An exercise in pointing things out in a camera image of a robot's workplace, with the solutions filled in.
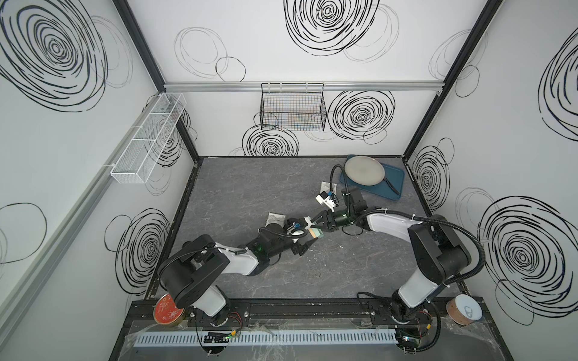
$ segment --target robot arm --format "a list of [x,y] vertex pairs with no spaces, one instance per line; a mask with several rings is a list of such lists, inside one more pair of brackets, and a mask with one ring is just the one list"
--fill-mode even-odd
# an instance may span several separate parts
[[[161,284],[171,294],[178,308],[193,305],[212,317],[219,325],[227,319],[228,300],[213,283],[221,273],[254,276],[265,270],[270,259],[286,250],[303,255],[317,240],[309,236],[310,228],[333,232],[341,226],[359,224],[366,230],[393,235],[412,244],[418,268],[392,295],[390,310],[399,323],[414,318],[416,307],[435,297],[471,262],[471,257],[455,231],[440,215],[414,220],[387,214],[387,210],[368,207],[359,189],[343,194],[345,209],[324,210],[313,219],[289,218],[285,226],[269,224],[260,228],[253,241],[238,248],[216,243],[209,235],[202,235],[185,243],[159,268]],[[301,244],[298,239],[311,239]]]
[[[401,238],[412,244],[417,269],[392,295],[390,310],[394,320],[405,323],[415,317],[416,308],[438,295],[444,282],[472,261],[470,253],[455,231],[445,225],[431,225],[384,213],[367,216],[369,229]],[[441,215],[430,221],[447,222]]]
[[308,231],[300,225],[296,228],[293,223],[288,223],[286,228],[269,224],[265,230],[260,229],[257,238],[238,248],[217,243],[209,235],[185,242],[179,252],[159,267],[161,285],[178,308],[193,305],[211,317],[214,325],[219,325],[229,313],[227,297],[213,285],[220,274],[255,276],[270,265],[274,256],[289,249],[301,256],[317,240],[313,238],[301,244],[298,238],[307,236]]

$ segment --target teal tray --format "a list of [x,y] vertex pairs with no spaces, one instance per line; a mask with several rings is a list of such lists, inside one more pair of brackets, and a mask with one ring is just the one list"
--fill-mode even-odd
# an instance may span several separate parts
[[[349,155],[346,161],[348,161],[349,158],[354,156],[355,156],[354,154]],[[399,191],[399,195],[395,194],[395,192],[391,190],[390,186],[387,185],[387,183],[385,183],[384,181],[381,181],[381,183],[376,185],[361,185],[355,183],[351,179],[348,179],[347,184],[355,185],[359,189],[363,189],[364,191],[368,191],[369,193],[373,193],[383,198],[398,200],[399,198],[401,198],[401,195],[403,194],[403,179],[405,178],[405,172],[403,171],[403,169],[393,167],[391,165],[383,163],[381,163],[381,165],[383,165],[383,168],[386,170],[387,179],[389,179],[389,181],[391,182],[391,184],[393,184],[395,189]],[[343,174],[339,175],[339,182],[343,184]]]

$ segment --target wall-mounted basket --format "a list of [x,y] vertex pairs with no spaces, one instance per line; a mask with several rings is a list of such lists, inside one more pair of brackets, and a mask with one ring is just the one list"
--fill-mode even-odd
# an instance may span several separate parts
[[323,83],[261,84],[261,129],[322,132],[327,110]]
[[146,183],[187,102],[183,93],[163,93],[110,171],[119,183]]

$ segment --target gray marble countertop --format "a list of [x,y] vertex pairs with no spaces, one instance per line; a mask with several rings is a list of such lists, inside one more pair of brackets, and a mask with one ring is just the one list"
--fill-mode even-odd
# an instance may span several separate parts
[[[400,158],[377,158],[405,170]],[[288,217],[314,216],[324,209],[315,200],[321,182],[344,158],[206,158],[199,170],[181,223],[174,253],[187,240],[206,233],[224,245],[247,243],[257,236],[269,212]],[[334,183],[339,184],[339,170]],[[425,215],[406,174],[402,197],[389,200],[362,192],[368,205]],[[228,297],[355,297],[359,291],[391,296],[417,265],[411,245],[384,233],[349,236],[326,233],[302,257],[290,251],[279,263],[254,277],[219,276]],[[159,288],[158,295],[164,293]],[[459,294],[455,285],[440,297]]]

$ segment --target red wire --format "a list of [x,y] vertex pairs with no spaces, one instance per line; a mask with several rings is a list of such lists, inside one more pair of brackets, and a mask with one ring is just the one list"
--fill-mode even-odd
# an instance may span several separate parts
[[239,316],[239,319],[240,319],[239,323],[241,324],[241,327],[243,327],[243,318],[241,318],[241,315],[239,315],[238,312],[233,312],[233,313],[237,314],[237,316]]

